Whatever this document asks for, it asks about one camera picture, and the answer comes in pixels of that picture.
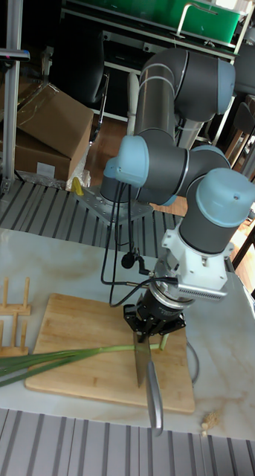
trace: cable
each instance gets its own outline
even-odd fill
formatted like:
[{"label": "cable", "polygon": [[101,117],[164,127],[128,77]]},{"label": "cable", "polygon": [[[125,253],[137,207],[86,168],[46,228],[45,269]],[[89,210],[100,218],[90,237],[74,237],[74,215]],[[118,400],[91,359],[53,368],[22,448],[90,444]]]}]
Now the cable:
[{"label": "cable", "polygon": [[129,235],[129,253],[132,253],[132,223],[131,223],[131,185],[128,185],[128,235]]},{"label": "cable", "polygon": [[131,292],[129,292],[125,297],[123,297],[123,299],[119,300],[118,303],[116,303],[116,304],[111,304],[110,303],[110,307],[119,307],[119,306],[121,306],[123,303],[125,303],[125,301],[127,299],[129,299],[131,296],[133,296],[133,294],[136,291],[138,291],[140,288],[142,288],[142,286],[145,286],[146,284],[149,284],[149,283],[153,283],[155,281],[161,281],[162,283],[168,283],[168,284],[177,284],[178,283],[178,281],[175,277],[151,277],[148,280],[142,281],[142,283],[139,283],[138,285],[136,285],[136,287],[134,289],[132,289]]},{"label": "cable", "polygon": [[195,351],[194,347],[191,345],[191,343],[190,343],[188,340],[187,340],[187,346],[189,347],[189,349],[190,349],[191,352],[193,353],[194,359],[195,359],[195,361],[196,361],[196,372],[195,372],[194,377],[192,378],[192,383],[193,383],[193,385],[195,385],[195,383],[197,382],[197,380],[198,380],[198,378],[199,378],[199,374],[200,374],[199,359],[198,359],[197,352]]},{"label": "cable", "polygon": [[117,248],[118,248],[118,232],[119,232],[119,214],[120,214],[120,199],[123,195],[123,191],[125,188],[125,184],[120,184],[120,191],[117,200],[117,215],[116,215],[116,222],[115,222],[115,229],[114,229],[114,241],[115,241],[115,250],[114,250],[114,263],[113,263],[113,273],[112,273],[112,287],[109,293],[109,305],[112,304],[112,296],[114,291],[114,284],[116,278],[116,268],[117,268]]},{"label": "cable", "polygon": [[20,181],[23,181],[25,182],[25,180],[23,180],[23,178],[21,177],[21,175],[19,175],[18,171],[16,169],[14,169],[14,173],[15,173],[15,176],[17,176],[17,178],[20,180]]},{"label": "cable", "polygon": [[[114,218],[114,210],[115,210],[115,205],[116,205],[116,200],[117,200],[117,194],[118,194],[118,191],[119,191],[119,187],[120,187],[120,182],[117,184],[115,195],[114,195],[114,200],[113,200],[113,205],[112,205],[112,216],[111,216],[110,223],[109,223],[109,228],[108,228],[108,231],[107,231],[105,254],[104,254],[102,270],[101,270],[101,277],[100,277],[101,283],[102,284],[107,284],[107,285],[116,284],[116,283],[113,283],[112,281],[106,281],[104,279],[104,274],[105,274],[105,268],[106,268],[106,261],[107,261],[107,258],[108,258],[109,240],[110,240],[110,237],[111,237],[111,234],[112,234],[112,223],[113,223],[113,218]],[[121,282],[121,284],[124,286],[126,284],[126,281]]]}]

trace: knife handle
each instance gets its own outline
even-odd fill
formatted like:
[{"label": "knife handle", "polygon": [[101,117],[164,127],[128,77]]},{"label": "knife handle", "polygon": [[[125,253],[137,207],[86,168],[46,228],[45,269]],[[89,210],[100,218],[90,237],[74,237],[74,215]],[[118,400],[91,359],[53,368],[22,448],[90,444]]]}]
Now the knife handle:
[{"label": "knife handle", "polygon": [[164,427],[164,411],[155,365],[152,361],[146,367],[146,397],[152,434],[158,437]]}]

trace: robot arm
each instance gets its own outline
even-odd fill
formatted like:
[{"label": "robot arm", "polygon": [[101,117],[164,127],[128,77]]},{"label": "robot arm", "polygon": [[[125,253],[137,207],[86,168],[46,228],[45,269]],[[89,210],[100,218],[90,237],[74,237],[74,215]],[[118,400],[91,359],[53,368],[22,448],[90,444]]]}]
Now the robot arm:
[{"label": "robot arm", "polygon": [[229,241],[248,215],[255,187],[230,170],[216,147],[177,147],[175,127],[223,113],[234,82],[233,66],[220,59],[180,49],[155,55],[141,73],[135,135],[123,139],[107,164],[101,193],[121,181],[140,201],[169,205],[177,195],[187,197],[187,214],[165,233],[166,254],[154,270],[155,278],[177,284],[152,281],[135,310],[125,306],[127,322],[142,335],[172,332],[184,325],[182,312],[193,300],[226,294]]}]

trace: light blue joint cap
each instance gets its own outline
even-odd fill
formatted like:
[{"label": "light blue joint cap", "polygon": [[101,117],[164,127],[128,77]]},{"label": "light blue joint cap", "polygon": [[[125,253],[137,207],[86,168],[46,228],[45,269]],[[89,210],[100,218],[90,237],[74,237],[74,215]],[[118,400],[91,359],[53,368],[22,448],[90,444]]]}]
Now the light blue joint cap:
[{"label": "light blue joint cap", "polygon": [[108,177],[108,179],[115,179],[116,162],[117,157],[113,157],[110,158],[109,161],[107,161],[106,163],[106,167],[103,174],[105,177]]},{"label": "light blue joint cap", "polygon": [[115,177],[134,187],[143,187],[149,173],[149,151],[139,135],[126,135],[116,157]]},{"label": "light blue joint cap", "polygon": [[162,205],[163,207],[169,207],[169,205],[171,205],[171,204],[175,201],[176,198],[177,198],[176,195],[172,195],[172,196],[169,198],[169,200],[167,200],[167,202],[162,203],[161,205]]},{"label": "light blue joint cap", "polygon": [[234,228],[247,218],[255,201],[255,187],[239,172],[214,169],[198,185],[196,200],[210,222]]},{"label": "light blue joint cap", "polygon": [[217,114],[224,114],[232,98],[235,85],[235,68],[229,62],[218,60]]}]

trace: marble countertop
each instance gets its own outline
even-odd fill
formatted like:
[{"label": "marble countertop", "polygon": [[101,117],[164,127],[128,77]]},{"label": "marble countertop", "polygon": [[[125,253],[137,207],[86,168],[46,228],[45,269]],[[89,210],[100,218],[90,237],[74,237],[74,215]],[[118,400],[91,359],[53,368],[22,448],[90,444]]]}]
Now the marble countertop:
[{"label": "marble countertop", "polygon": [[[27,318],[26,340],[30,350],[50,293],[108,301],[109,287],[100,282],[103,255],[102,248],[0,229],[0,303],[5,276],[10,278],[8,302],[15,303],[22,302],[25,278],[30,276],[32,313]],[[112,260],[110,252],[108,270]],[[154,264],[154,258],[146,258],[147,268]],[[117,278],[143,280],[135,266],[129,271],[119,266]],[[229,293],[223,301],[196,301],[186,312],[187,337],[201,365],[194,387],[196,411],[187,416],[165,413],[164,426],[197,433],[203,416],[219,411],[220,424],[212,434],[255,440],[255,305],[235,274],[229,274],[227,286]],[[125,294],[126,288],[116,286],[114,299]],[[10,333],[11,317],[7,316],[4,345],[9,344]],[[191,353],[188,359],[193,373]],[[0,408],[149,426],[146,409],[37,393],[26,390],[23,382],[0,388]]]}]

